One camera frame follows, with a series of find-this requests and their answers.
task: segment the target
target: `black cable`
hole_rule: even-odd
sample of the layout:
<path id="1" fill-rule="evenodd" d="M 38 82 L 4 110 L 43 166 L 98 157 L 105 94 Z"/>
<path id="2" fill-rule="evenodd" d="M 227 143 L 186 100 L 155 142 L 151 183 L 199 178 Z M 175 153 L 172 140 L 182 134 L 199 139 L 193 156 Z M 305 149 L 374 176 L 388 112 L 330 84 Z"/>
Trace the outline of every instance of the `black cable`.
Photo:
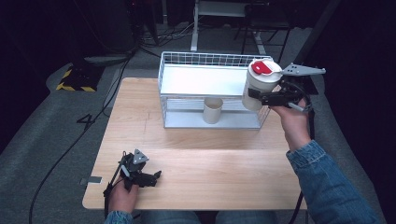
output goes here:
<path id="1" fill-rule="evenodd" d="M 110 117 L 108 114 L 106 114 L 105 113 L 105 109 L 106 109 L 106 107 L 109 105 L 109 103 L 111 102 L 111 100 L 114 98 L 114 96 L 115 96 L 115 94 L 116 94 L 116 92 L 117 92 L 117 89 L 119 88 L 119 86 L 120 86 L 120 82 L 122 81 L 122 75 L 123 75 L 123 72 L 124 72 L 124 70 L 125 70 L 125 67 L 126 67 L 126 65 L 128 64 L 128 62 L 131 60 L 131 58 L 129 58 L 127 61 L 125 61 L 124 62 L 124 64 L 121 66 L 121 68 L 120 68 L 120 71 L 119 71 L 119 76 L 116 78 L 116 80 L 111 84 L 111 86 L 110 86 L 110 89 L 108 90 L 108 92 L 107 92 L 107 95 L 106 95 L 106 97 L 105 97 L 105 100 L 103 101 L 103 106 L 102 106 L 102 109 L 103 109 L 103 114 L 106 116 L 106 117 Z M 110 99 L 108 100 L 108 102 L 107 102 L 107 104 L 105 104 L 105 101 L 106 101 L 106 99 L 107 99 L 107 96 L 110 94 L 110 92 L 111 92 L 111 90 L 113 89 L 113 86 L 114 86 L 114 84 L 117 82 L 117 86 L 116 86 L 116 89 L 114 90 L 114 92 L 113 92 L 113 94 L 111 95 L 111 97 L 110 97 Z"/>
<path id="2" fill-rule="evenodd" d="M 128 60 L 124 63 L 124 65 L 122 66 L 122 73 L 126 67 L 126 64 L 131 60 L 131 58 L 133 57 L 133 54 L 129 55 Z M 35 196 L 33 197 L 33 200 L 30 204 L 30 209 L 29 209 L 29 224 L 33 223 L 33 209 L 35 207 L 35 200 L 38 196 L 38 193 L 40 192 L 41 188 L 43 187 L 43 185 L 45 184 L 45 182 L 47 181 L 48 177 L 50 176 L 50 174 L 52 173 L 52 171 L 56 168 L 56 166 L 59 164 L 59 162 L 64 158 L 64 156 L 67 155 L 67 153 L 76 145 L 76 143 L 82 138 L 82 136 L 84 136 L 84 134 L 91 128 L 91 126 L 96 122 L 96 120 L 99 118 L 99 116 L 104 113 L 105 109 L 108 107 L 108 105 L 110 104 L 111 100 L 113 99 L 113 97 L 115 96 L 116 92 L 113 92 L 113 95 L 111 96 L 110 100 L 107 102 L 107 104 L 105 106 L 102 107 L 102 110 L 95 116 L 95 118 L 92 120 L 92 122 L 88 123 L 86 128 L 84 129 L 84 131 L 78 136 L 78 138 L 73 142 L 72 145 L 70 145 L 70 147 L 66 150 L 66 152 L 52 165 L 52 167 L 49 169 L 49 171 L 47 172 L 46 176 L 44 177 L 44 179 L 41 181 L 40 185 L 38 186 L 37 190 L 35 191 Z"/>
<path id="3" fill-rule="evenodd" d="M 116 59 L 116 60 L 109 60 L 109 61 L 104 61 L 104 62 L 99 62 L 99 63 L 92 63 L 94 66 L 111 66 L 114 64 L 119 64 L 119 63 L 123 63 L 125 61 L 128 60 L 129 55 L 131 53 L 134 53 L 134 51 L 136 51 L 136 45 L 134 45 L 131 49 L 129 50 L 125 50 L 125 51 L 117 51 L 114 50 L 110 47 L 108 47 L 106 44 L 104 44 L 101 39 L 99 38 L 99 36 L 95 33 L 95 31 L 92 29 L 92 26 L 90 25 L 90 23 L 88 22 L 87 18 L 85 17 L 84 13 L 82 12 L 81 8 L 79 7 L 78 3 L 76 2 L 76 0 L 73 0 L 76 8 L 78 9 L 79 14 L 81 14 L 81 17 L 83 18 L 83 20 L 85 21 L 85 23 L 87 24 L 88 28 L 90 29 L 92 35 L 95 37 L 96 41 L 98 41 L 98 43 L 105 49 L 109 50 L 110 52 L 113 53 L 120 53 L 120 54 L 126 54 L 124 58 L 122 59 Z"/>
<path id="4" fill-rule="evenodd" d="M 160 55 L 158 55 L 158 54 L 156 54 L 156 53 L 153 53 L 153 52 L 151 52 L 151 51 L 149 51 L 149 50 L 147 50 L 147 49 L 143 49 L 142 47 L 140 47 L 140 49 L 141 49 L 143 52 L 145 52 L 145 53 L 147 53 L 147 54 L 149 54 L 149 55 L 155 56 L 155 57 L 157 57 L 157 58 L 161 58 Z"/>
<path id="5" fill-rule="evenodd" d="M 111 191 L 114 189 L 114 187 L 116 187 L 116 185 L 118 185 L 122 180 L 125 180 L 125 178 L 126 178 L 126 177 L 124 177 L 123 179 L 117 181 L 113 185 L 114 179 L 116 178 L 117 174 L 119 173 L 119 170 L 120 170 L 120 165 L 117 168 L 116 173 L 113 175 L 113 178 L 111 179 L 111 181 L 107 184 L 106 190 L 103 192 L 103 194 L 105 196 L 105 209 L 104 209 L 105 218 L 107 218 L 107 216 L 108 216 L 108 205 L 109 205 Z"/>
<path id="6" fill-rule="evenodd" d="M 159 41 L 158 45 L 157 44 L 153 44 L 153 43 L 146 43 L 145 42 L 145 40 L 146 40 L 145 38 L 143 38 L 143 42 L 141 43 L 141 45 L 143 45 L 144 47 L 147 47 L 147 48 L 163 47 L 163 46 L 165 46 L 166 44 L 168 44 L 169 42 L 171 42 L 173 40 L 179 40 L 181 38 L 184 38 L 187 35 L 192 35 L 192 33 L 187 33 L 187 34 L 184 34 L 184 35 L 182 34 L 189 27 L 190 27 L 190 25 L 185 27 L 185 28 L 183 28 L 183 29 L 180 29 L 180 32 L 178 32 L 178 33 L 175 31 L 175 28 L 174 28 L 173 32 L 171 32 L 170 34 L 163 35 L 163 37 L 160 38 L 160 41 Z"/>
<path id="7" fill-rule="evenodd" d="M 314 109 L 311 107 L 311 110 L 308 112 L 308 125 L 309 125 L 309 136 L 311 137 L 311 139 L 315 139 L 315 125 L 314 125 L 314 120 L 315 120 L 315 111 Z M 298 212 L 300 211 L 300 206 L 301 203 L 303 201 L 303 192 L 300 192 L 300 195 L 298 197 L 297 200 L 297 204 L 294 208 L 294 212 L 293 215 L 291 216 L 290 222 L 289 224 L 294 223 L 295 219 L 297 218 Z"/>
<path id="8" fill-rule="evenodd" d="M 294 208 L 294 212 L 293 212 L 293 215 L 291 216 L 289 224 L 294 223 L 295 219 L 297 218 L 298 212 L 300 211 L 301 202 L 303 201 L 303 197 L 304 197 L 303 193 L 300 192 L 300 195 L 298 196 L 296 207 Z"/>
<path id="9" fill-rule="evenodd" d="M 309 222 L 309 214 L 308 211 L 305 211 L 305 224 L 308 224 Z"/>
<path id="10" fill-rule="evenodd" d="M 147 43 L 146 41 L 147 40 L 153 40 L 153 38 L 152 37 L 146 37 L 146 36 L 149 36 L 149 35 L 143 35 L 142 36 L 142 38 L 141 38 L 141 42 L 140 42 L 140 45 L 141 46 L 145 46 L 145 47 L 148 47 L 148 48 L 155 48 L 155 47 L 158 47 L 168 36 L 170 36 L 170 35 L 173 35 L 174 33 L 175 33 L 175 27 L 173 28 L 173 31 L 170 33 L 170 34 L 167 34 L 167 31 L 168 31 L 168 29 L 166 29 L 161 35 L 158 35 L 157 37 L 158 37 L 158 42 L 159 42 L 159 44 L 157 45 L 157 43 Z"/>
<path id="11" fill-rule="evenodd" d="M 311 97 L 309 97 L 309 95 L 306 94 L 305 91 L 299 85 L 296 85 L 295 83 L 292 83 L 292 82 L 289 82 L 289 81 L 285 81 L 285 84 L 288 85 L 288 86 L 292 86 L 294 89 L 298 90 L 298 92 L 303 95 L 303 99 L 305 101 L 304 111 L 309 112 L 308 113 L 308 115 L 309 115 L 310 112 L 313 111 Z M 311 126 L 311 121 L 312 121 L 312 126 L 313 126 L 313 122 L 314 122 L 313 120 L 309 120 L 308 121 L 309 125 Z"/>
<path id="12" fill-rule="evenodd" d="M 137 219 L 137 218 L 139 218 L 139 217 L 140 217 L 140 213 L 137 214 L 136 216 L 134 216 L 134 219 Z"/>

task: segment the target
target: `cable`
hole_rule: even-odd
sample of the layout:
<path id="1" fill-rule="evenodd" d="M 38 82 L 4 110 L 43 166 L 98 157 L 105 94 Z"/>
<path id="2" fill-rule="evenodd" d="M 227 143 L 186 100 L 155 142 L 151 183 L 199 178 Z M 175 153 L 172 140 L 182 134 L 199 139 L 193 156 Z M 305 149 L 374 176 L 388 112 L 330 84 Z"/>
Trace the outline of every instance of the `cable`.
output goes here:
<path id="1" fill-rule="evenodd" d="M 122 65 L 121 68 L 121 73 L 123 73 L 126 64 L 128 64 L 129 61 L 131 61 L 131 58 L 134 56 L 134 54 L 129 55 L 129 58 L 127 61 L 125 61 L 125 63 Z M 43 187 L 43 185 L 45 184 L 45 182 L 47 181 L 48 177 L 50 176 L 50 174 L 52 173 L 52 171 L 56 168 L 56 166 L 59 164 L 59 162 L 67 155 L 67 153 L 76 145 L 76 143 L 82 138 L 82 136 L 84 136 L 84 134 L 91 128 L 91 126 L 96 122 L 96 120 L 99 118 L 99 116 L 104 113 L 105 109 L 108 107 L 108 105 L 110 104 L 111 100 L 113 99 L 113 97 L 115 96 L 116 91 L 113 92 L 113 95 L 111 96 L 110 100 L 107 102 L 107 104 L 105 106 L 102 107 L 101 111 L 95 116 L 95 118 L 92 120 L 92 122 L 87 123 L 86 128 L 84 129 L 84 131 L 78 136 L 78 138 L 72 143 L 72 145 L 70 145 L 70 147 L 66 150 L 66 152 L 52 165 L 52 167 L 49 169 L 49 171 L 47 172 L 46 176 L 44 177 L 44 179 L 41 181 L 41 183 L 39 184 L 37 190 L 35 191 L 35 196 L 33 197 L 33 200 L 30 204 L 30 209 L 29 209 L 29 224 L 33 223 L 33 209 L 35 207 L 35 200 L 38 196 L 38 193 L 40 192 L 41 188 Z"/>
<path id="2" fill-rule="evenodd" d="M 107 94 L 106 94 L 106 97 L 105 97 L 105 100 L 103 101 L 103 106 L 102 106 L 102 110 L 103 110 L 103 114 L 106 116 L 106 117 L 110 117 L 108 114 L 106 114 L 105 113 L 105 109 L 107 108 L 107 106 L 110 104 L 110 102 L 111 102 L 111 100 L 114 98 L 114 96 L 115 96 L 115 94 L 116 94 L 116 92 L 117 92 L 117 89 L 119 88 L 119 86 L 120 86 L 120 82 L 122 81 L 122 75 L 123 75 L 123 72 L 124 72 L 124 70 L 125 70 L 125 67 L 126 67 L 126 65 L 128 64 L 128 62 L 131 60 L 131 58 L 129 58 L 127 61 L 125 61 L 124 62 L 124 64 L 121 66 L 121 68 L 120 68 L 120 71 L 119 71 L 119 76 L 116 78 L 116 80 L 114 80 L 114 82 L 111 84 L 111 86 L 110 86 L 110 90 L 108 90 L 108 92 L 107 92 Z M 111 97 L 110 97 L 110 99 L 107 101 L 107 104 L 105 104 L 105 102 L 106 102 L 106 99 L 107 99 L 107 96 L 110 94 L 110 92 L 111 92 L 111 90 L 113 89 L 113 87 L 114 87 L 114 84 L 117 82 L 117 87 L 116 87 L 116 89 L 114 90 L 114 92 L 113 92 L 113 94 L 111 95 Z"/>
<path id="3" fill-rule="evenodd" d="M 153 44 L 153 43 L 147 43 L 146 40 L 152 40 L 153 38 L 142 38 L 142 42 L 141 45 L 147 48 L 157 48 L 157 47 L 163 47 L 166 44 L 168 44 L 170 41 L 173 40 L 179 40 L 187 35 L 192 35 L 192 33 L 188 33 L 188 34 L 182 34 L 184 31 L 186 31 L 189 27 L 191 26 L 191 24 L 189 26 L 187 26 L 186 28 L 182 29 L 180 32 L 176 32 L 175 28 L 174 30 L 170 33 L 170 34 L 162 34 L 159 35 L 160 41 L 159 44 Z"/>
<path id="4" fill-rule="evenodd" d="M 126 60 L 128 60 L 129 55 L 126 54 L 123 58 L 120 59 L 114 59 L 114 60 L 107 60 L 107 61 L 101 61 L 101 62 L 89 62 L 91 63 L 93 66 L 97 66 L 97 67 L 107 67 L 107 66 L 111 66 L 111 65 L 115 65 L 115 64 L 119 64 L 119 63 L 124 63 Z"/>
<path id="5" fill-rule="evenodd" d="M 155 56 L 155 57 L 157 57 L 157 58 L 161 58 L 160 55 L 158 55 L 158 54 L 156 54 L 156 53 L 153 53 L 153 52 L 151 52 L 151 51 L 149 51 L 149 50 L 147 50 L 147 49 L 143 49 L 142 47 L 140 47 L 140 49 L 141 49 L 143 52 L 145 52 L 145 53 L 147 53 L 147 54 L 149 54 L 149 55 Z"/>
<path id="6" fill-rule="evenodd" d="M 139 218 L 140 217 L 140 213 L 139 214 L 137 214 L 136 216 L 134 216 L 134 220 L 136 220 L 137 218 Z"/>
<path id="7" fill-rule="evenodd" d="M 299 85 L 296 85 L 295 83 L 292 83 L 289 81 L 285 81 L 285 84 L 288 86 L 292 86 L 294 89 L 298 90 L 299 93 L 303 96 L 303 99 L 305 101 L 304 111 L 310 112 L 313 110 L 311 98 L 309 97 L 308 94 L 305 93 L 305 91 Z M 309 125 L 311 125 L 311 123 L 312 123 L 312 126 L 313 126 L 313 122 L 314 122 L 313 120 L 309 120 Z"/>
<path id="8" fill-rule="evenodd" d="M 107 216 L 108 216 L 108 205 L 109 205 L 109 200 L 110 200 L 111 191 L 114 189 L 114 187 L 116 187 L 116 185 L 118 185 L 122 180 L 125 180 L 125 178 L 126 178 L 126 177 L 124 177 L 123 179 L 117 181 L 117 182 L 113 185 L 114 179 L 116 178 L 116 176 L 117 176 L 117 174 L 119 173 L 119 171 L 120 171 L 120 165 L 119 165 L 119 167 L 117 168 L 116 173 L 113 175 L 113 178 L 111 179 L 111 181 L 107 184 L 107 188 L 106 188 L 105 191 L 103 192 L 103 194 L 104 194 L 104 196 L 105 196 L 105 210 L 104 210 L 104 212 L 105 212 L 105 219 L 106 219 Z"/>
<path id="9" fill-rule="evenodd" d="M 315 120 L 315 110 L 312 108 L 309 112 L 308 112 L 308 124 L 309 124 L 309 136 L 311 137 L 311 139 L 315 139 L 315 125 L 314 125 L 314 120 Z M 294 212 L 293 215 L 290 219 L 289 224 L 294 223 L 295 219 L 297 218 L 298 212 L 300 211 L 300 206 L 301 203 L 303 201 L 303 192 L 300 192 L 300 195 L 298 197 L 297 200 L 297 204 L 296 207 L 294 208 Z"/>
<path id="10" fill-rule="evenodd" d="M 305 224 L 309 223 L 309 214 L 308 211 L 305 211 Z"/>

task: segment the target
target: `white wire basket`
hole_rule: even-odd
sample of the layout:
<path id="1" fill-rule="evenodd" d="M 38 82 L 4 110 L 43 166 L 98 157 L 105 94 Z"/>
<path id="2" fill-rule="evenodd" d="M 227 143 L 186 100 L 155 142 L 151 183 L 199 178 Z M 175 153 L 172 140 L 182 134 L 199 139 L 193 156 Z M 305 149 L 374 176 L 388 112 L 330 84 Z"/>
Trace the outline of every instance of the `white wire basket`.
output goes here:
<path id="1" fill-rule="evenodd" d="M 169 52 L 162 54 L 158 87 L 164 128 L 260 129 L 269 108 L 247 110 L 242 95 L 248 65 L 262 55 Z M 203 119 L 204 99 L 223 100 L 220 119 Z"/>

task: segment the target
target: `white container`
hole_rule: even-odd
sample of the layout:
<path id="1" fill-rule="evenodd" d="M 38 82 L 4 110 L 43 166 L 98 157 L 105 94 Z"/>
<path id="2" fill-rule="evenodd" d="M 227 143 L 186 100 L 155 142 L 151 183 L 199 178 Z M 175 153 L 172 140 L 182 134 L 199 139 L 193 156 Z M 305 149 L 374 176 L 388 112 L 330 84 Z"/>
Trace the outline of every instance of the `white container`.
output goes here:
<path id="1" fill-rule="evenodd" d="M 206 97 L 204 100 L 204 121 L 215 124 L 219 121 L 223 102 L 220 98 Z"/>
<path id="2" fill-rule="evenodd" d="M 262 108 L 262 102 L 248 96 L 248 89 L 260 92 L 271 92 L 282 78 L 282 68 L 272 59 L 253 60 L 247 68 L 247 80 L 245 83 L 242 104 L 251 111 Z"/>
<path id="3" fill-rule="evenodd" d="M 268 108 L 247 110 L 248 65 L 262 55 L 163 52 L 158 76 L 164 128 L 260 129 Z M 222 100 L 217 122 L 203 119 L 205 98 Z"/>

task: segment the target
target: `denim jacket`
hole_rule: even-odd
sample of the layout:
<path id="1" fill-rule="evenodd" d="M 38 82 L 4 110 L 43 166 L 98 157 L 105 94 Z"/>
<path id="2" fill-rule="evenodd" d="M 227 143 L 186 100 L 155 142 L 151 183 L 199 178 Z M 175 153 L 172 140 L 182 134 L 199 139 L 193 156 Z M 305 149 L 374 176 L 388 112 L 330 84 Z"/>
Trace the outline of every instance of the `denim jacket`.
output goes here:
<path id="1" fill-rule="evenodd" d="M 286 156 L 299 178 L 308 212 L 316 223 L 379 223 L 373 209 L 316 141 Z M 105 224 L 132 221 L 131 214 L 113 211 Z"/>

